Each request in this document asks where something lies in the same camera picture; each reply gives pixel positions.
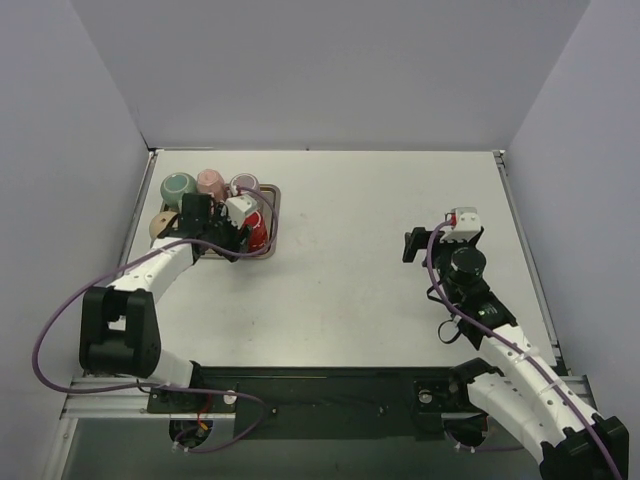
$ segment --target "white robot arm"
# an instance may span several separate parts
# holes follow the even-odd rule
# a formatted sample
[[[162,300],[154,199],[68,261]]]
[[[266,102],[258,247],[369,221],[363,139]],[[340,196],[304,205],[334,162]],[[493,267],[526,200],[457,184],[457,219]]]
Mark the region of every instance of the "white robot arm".
[[[174,246],[181,238],[202,239],[229,251],[247,251],[251,228],[245,220],[258,209],[248,195],[215,202],[207,194],[185,194],[177,228],[168,225],[150,252],[161,253],[126,272],[107,287],[92,287],[83,298],[80,364],[90,372],[129,374],[160,385],[188,387],[193,363],[163,350],[155,304],[178,276],[204,253],[197,244]],[[237,256],[227,256],[230,261]],[[124,330],[110,324],[124,320]]]
[[[482,277],[486,258],[476,248],[483,231],[476,209],[467,207],[452,210],[433,232],[416,228],[405,235],[403,261],[427,248],[428,297],[449,309],[484,358],[452,369],[452,391],[518,439],[545,480],[626,478],[628,431],[569,389],[493,294]],[[429,296],[432,291],[440,298]]]

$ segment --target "metal frame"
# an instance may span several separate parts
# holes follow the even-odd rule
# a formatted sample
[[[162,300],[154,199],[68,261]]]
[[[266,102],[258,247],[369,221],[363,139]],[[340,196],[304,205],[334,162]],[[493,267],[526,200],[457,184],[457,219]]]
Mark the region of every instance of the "metal frame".
[[[561,378],[578,398],[593,408],[596,407],[586,376]],[[73,379],[71,387],[78,389],[108,387],[130,384],[132,381],[133,379],[131,378],[78,377]],[[508,385],[511,384],[508,380],[505,381],[505,383]],[[148,397],[149,394],[143,393],[136,388],[100,394],[68,395],[62,410],[61,420],[77,421],[83,418],[135,418],[136,420],[166,418],[171,420],[195,420],[196,418],[195,413],[147,413]],[[443,413],[442,415],[443,418],[464,418],[468,416],[468,414],[465,413]],[[201,415],[201,418],[233,420],[235,419],[235,414],[209,413]]]
[[[529,268],[529,275],[531,276],[531,281],[533,282],[533,288],[536,292],[538,305],[540,306],[540,311],[542,312],[542,318],[545,325],[547,326],[549,340],[551,340],[551,346],[554,347],[554,351],[557,349],[557,353],[561,356],[558,344],[558,336],[556,335],[556,330],[553,326],[551,313],[549,312],[549,307],[544,295],[542,283],[540,282],[540,276],[538,275],[538,269],[536,268],[536,263],[533,259],[533,255],[531,254],[531,248],[529,247],[529,242],[527,241],[527,235],[524,231],[524,228],[522,227],[520,215],[518,215],[518,210],[515,205],[513,193],[511,192],[511,186],[509,185],[509,179],[505,165],[505,155],[506,152],[504,150],[495,150],[493,152],[493,156],[496,159],[498,172],[500,173],[500,179],[502,180],[502,186],[504,187],[504,193],[507,197],[509,208],[511,209],[511,216],[513,217],[513,222],[518,232],[518,238],[520,239],[520,245],[522,246],[522,251],[524,252],[525,260],[527,262],[527,267]]]

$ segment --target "white table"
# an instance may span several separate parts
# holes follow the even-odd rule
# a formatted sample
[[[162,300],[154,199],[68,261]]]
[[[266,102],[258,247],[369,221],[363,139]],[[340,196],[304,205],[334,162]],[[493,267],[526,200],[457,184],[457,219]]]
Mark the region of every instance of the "white table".
[[[436,367],[474,358],[464,337],[438,340],[448,314],[426,299],[419,260],[401,258],[406,231],[475,206],[486,280],[555,365],[490,152],[160,151],[130,259],[150,246],[162,180],[205,168],[280,188],[277,250],[263,261],[203,259],[183,273],[157,306],[163,348],[205,366]]]

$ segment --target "gray wall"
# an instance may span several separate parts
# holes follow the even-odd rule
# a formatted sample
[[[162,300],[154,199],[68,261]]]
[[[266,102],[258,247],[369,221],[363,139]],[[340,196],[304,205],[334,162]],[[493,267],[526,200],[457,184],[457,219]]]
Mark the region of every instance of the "gray wall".
[[[0,478],[39,478],[63,396],[31,373],[48,315],[114,264],[145,145],[68,0],[0,2]],[[78,308],[42,363],[77,370]]]
[[[73,0],[151,146],[506,147],[588,0]]]
[[[640,3],[594,0],[509,149],[569,365],[631,430],[640,475]]]

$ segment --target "tray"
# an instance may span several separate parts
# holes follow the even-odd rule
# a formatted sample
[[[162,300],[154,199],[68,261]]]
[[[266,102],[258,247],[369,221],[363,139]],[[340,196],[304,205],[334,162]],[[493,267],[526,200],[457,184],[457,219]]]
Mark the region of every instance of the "tray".
[[[275,209],[276,213],[279,216],[280,215],[280,197],[282,196],[280,189],[276,185],[273,185],[271,183],[261,183],[260,191],[264,194],[265,197],[267,197],[267,200],[269,200],[271,205],[273,205],[273,208]],[[173,208],[169,208],[166,203],[162,202],[160,212],[166,212],[166,211],[175,212],[177,210]],[[271,209],[269,207],[267,207],[266,205],[263,205],[262,215],[267,225],[267,234],[269,235],[269,238],[271,238],[271,231],[273,229],[273,213],[271,212]],[[266,260],[267,258],[271,257],[273,254],[276,253],[277,242],[278,240],[276,239],[269,247],[269,250],[267,250],[262,255],[258,255],[257,257],[245,258],[243,260]],[[225,260],[224,257],[221,257],[213,250],[207,250],[201,258],[210,259],[210,260]]]

